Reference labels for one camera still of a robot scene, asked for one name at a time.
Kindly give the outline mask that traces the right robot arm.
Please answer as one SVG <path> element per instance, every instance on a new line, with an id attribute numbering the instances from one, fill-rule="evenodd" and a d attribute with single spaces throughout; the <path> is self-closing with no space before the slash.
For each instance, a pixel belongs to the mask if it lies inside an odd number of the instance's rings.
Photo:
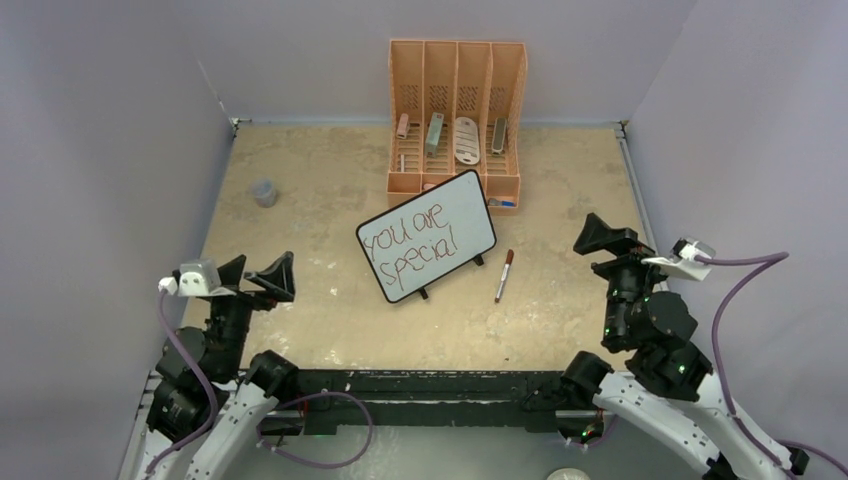
<path id="1" fill-rule="evenodd" d="M 808 453 L 769 436 L 732 398 L 722 366 L 691 337 L 698 327 L 683 298 L 658 289 L 668 277 L 702 281 L 721 265 L 705 243 L 681 238 L 668 257 L 630 228 L 612 228 L 590 213 L 573 250 L 607 251 L 591 266 L 608 283 L 602 346 L 632 352 L 623 372 L 579 352 L 561 381 L 564 399 L 598 407 L 671 449 L 704 479 L 791 479 Z"/>

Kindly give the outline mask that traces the black framed whiteboard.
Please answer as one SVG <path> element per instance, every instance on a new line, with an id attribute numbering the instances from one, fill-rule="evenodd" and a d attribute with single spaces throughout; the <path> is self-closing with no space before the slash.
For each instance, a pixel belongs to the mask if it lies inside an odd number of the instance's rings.
<path id="1" fill-rule="evenodd" d="M 355 237 L 383 298 L 398 303 L 497 244 L 478 172 L 459 174 L 361 223 Z"/>

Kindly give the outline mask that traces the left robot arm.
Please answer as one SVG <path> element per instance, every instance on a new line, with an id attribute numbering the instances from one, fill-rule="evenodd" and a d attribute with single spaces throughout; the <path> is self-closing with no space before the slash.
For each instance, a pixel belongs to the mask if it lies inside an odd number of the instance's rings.
<path id="1" fill-rule="evenodd" d="M 253 313 L 295 298 L 294 254 L 260 271 L 245 264 L 244 255 L 222 266 L 196 259 L 159 281 L 161 298 L 198 298 L 210 311 L 202 328 L 166 331 L 139 479 L 219 478 L 262 416 L 297 399 L 299 369 L 274 351 L 240 372 Z"/>

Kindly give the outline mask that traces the white red marker pen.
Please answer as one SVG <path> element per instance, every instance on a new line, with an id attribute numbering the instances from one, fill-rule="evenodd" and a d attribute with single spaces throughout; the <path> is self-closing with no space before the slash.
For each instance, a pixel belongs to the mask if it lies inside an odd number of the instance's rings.
<path id="1" fill-rule="evenodd" d="M 504 266 L 503 266 L 502 273 L 501 273 L 501 276 L 500 276 L 498 288 L 496 290 L 495 297 L 494 297 L 494 303 L 495 304 L 498 304 L 501 301 L 501 299 L 503 298 L 503 294 L 504 294 L 506 283 L 507 283 L 507 280 L 508 280 L 508 277 L 509 277 L 509 272 L 511 270 L 511 266 L 512 266 L 512 264 L 505 264 L 505 262 L 504 262 Z"/>

